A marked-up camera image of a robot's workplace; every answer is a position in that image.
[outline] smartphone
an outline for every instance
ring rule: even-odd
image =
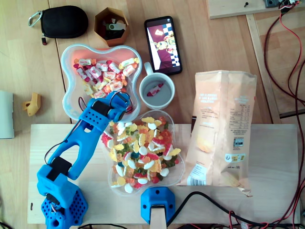
[[[153,72],[166,75],[182,72],[172,17],[149,19],[145,21],[144,26]]]

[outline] carabiner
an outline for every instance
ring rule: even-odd
[[[32,18],[34,18],[37,14],[39,14],[39,18],[34,23],[32,23]],[[41,17],[42,17],[42,11],[37,11],[36,13],[34,13],[29,18],[29,26],[30,27],[34,26],[40,20]]]

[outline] blue 3d-printed part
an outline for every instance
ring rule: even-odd
[[[165,218],[168,222],[175,213],[175,195],[167,187],[151,187],[141,195],[141,216],[150,224],[153,206],[164,206]]]
[[[68,178],[76,180],[80,176],[108,123],[120,121],[130,105],[129,95],[124,93],[112,92],[106,98],[91,99],[78,123],[49,158],[48,164],[38,171],[38,191],[47,197],[41,210],[48,229],[68,229],[82,224],[88,204],[78,186]],[[80,149],[72,165],[60,156],[75,145]]]
[[[46,225],[49,229],[68,229],[71,226],[81,225],[82,218],[87,209],[88,204],[80,189],[76,191],[69,210],[62,210],[60,205],[51,203],[47,199],[45,199],[41,205],[41,210],[46,218]]]

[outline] clear plastic bowl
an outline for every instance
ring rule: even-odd
[[[123,122],[130,122],[135,119],[139,115],[141,108],[140,99],[136,90],[137,79],[142,71],[142,60],[138,52],[126,45],[116,46],[105,51],[93,49],[85,44],[73,44],[66,48],[61,56],[61,67],[69,82],[68,90],[62,101],[63,109],[66,114],[70,118],[78,120],[79,116],[82,114],[78,104],[79,97],[82,96],[86,103],[91,99],[91,97],[85,93],[82,86],[82,79],[73,67],[74,59],[96,59],[97,62],[112,60],[119,64],[122,61],[136,57],[139,58],[140,62],[136,71],[128,77],[128,85],[126,87],[127,93],[132,100],[133,112],[125,114],[122,119]]]
[[[169,116],[169,114],[167,114],[164,111],[148,111],[146,113],[144,113],[143,115],[137,117],[135,119],[136,120],[141,120],[142,118],[145,117],[153,117],[154,119],[158,119],[160,116],[164,116],[166,121],[168,121],[169,123],[169,127],[168,130],[172,133],[172,137],[173,137],[173,146],[175,148],[176,146],[176,141],[175,141],[175,132],[174,132],[174,123],[172,118]],[[143,187],[139,188],[139,189],[133,189],[132,193],[127,193],[124,189],[124,186],[121,187],[111,187],[112,183],[117,181],[117,178],[119,177],[118,174],[113,173],[112,170],[112,166],[117,165],[117,162],[111,160],[111,158],[109,157],[109,148],[107,148],[102,141],[99,141],[99,144],[101,144],[101,147],[103,149],[103,151],[105,152],[105,157],[106,157],[106,161],[107,161],[107,165],[108,165],[108,184],[109,187],[111,188],[111,190],[113,192],[115,192],[116,194],[120,195],[120,196],[131,196],[131,195],[135,195],[137,193],[139,193],[141,190],[145,190],[148,187],[154,186],[173,186],[176,185],[178,182],[180,182],[180,180],[182,179],[182,176],[184,174],[184,170],[185,170],[185,165],[184,165],[184,160],[182,159],[181,155],[178,154],[178,159],[179,159],[179,163],[171,168],[169,168],[170,173],[168,174],[168,176],[164,177],[164,179],[162,181],[160,181],[157,184],[153,184],[152,182],[149,182],[149,184],[144,185]]]

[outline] chip bag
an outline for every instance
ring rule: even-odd
[[[193,131],[178,185],[238,187],[250,196],[248,160],[256,76],[196,73]]]

